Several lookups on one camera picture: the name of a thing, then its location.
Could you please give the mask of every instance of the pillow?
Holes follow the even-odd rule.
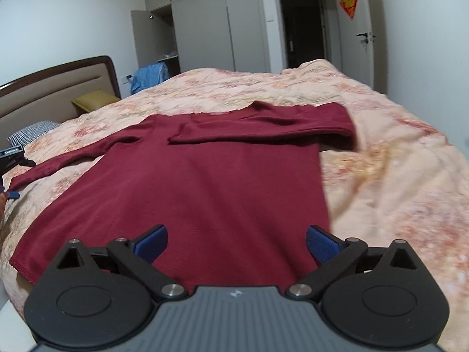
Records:
[[[81,97],[72,100],[72,103],[85,112],[92,112],[108,104],[119,102],[119,100],[114,95],[98,90],[81,95]]]
[[[32,124],[15,132],[8,138],[8,141],[14,147],[17,145],[22,145],[24,147],[59,125],[60,123],[56,123],[54,121],[40,121],[39,123]]]

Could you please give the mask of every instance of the yellow pillow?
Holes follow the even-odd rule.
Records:
[[[81,97],[72,100],[72,103],[85,112],[91,112],[107,106],[108,104],[119,102],[119,100],[119,98],[111,94],[98,90],[81,95]]]

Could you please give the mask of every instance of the black circular cover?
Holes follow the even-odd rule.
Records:
[[[342,334],[362,344],[402,349],[435,342],[449,308],[439,287],[414,270],[390,268],[343,278],[326,290],[322,310]]]
[[[133,336],[148,319],[152,301],[139,283],[73,270],[62,270],[54,284],[39,282],[25,304],[25,319],[39,339],[61,349],[107,347]]]

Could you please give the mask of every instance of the headboard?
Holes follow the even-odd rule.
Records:
[[[77,118],[82,112],[71,101],[99,89],[120,98],[108,56],[54,66],[0,86],[0,149],[8,148],[8,137],[26,126]]]

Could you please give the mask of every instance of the door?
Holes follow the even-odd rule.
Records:
[[[172,8],[181,71],[234,71],[225,0],[181,0]]]
[[[131,16],[138,67],[157,63],[174,50],[173,30],[160,17],[149,11],[132,11]]]
[[[349,9],[351,17],[341,2]],[[341,35],[342,71],[373,88],[374,53],[368,0],[336,0]]]
[[[235,70],[267,72],[259,2],[257,0],[227,0],[227,5]]]
[[[326,58],[320,0],[281,0],[288,67]]]

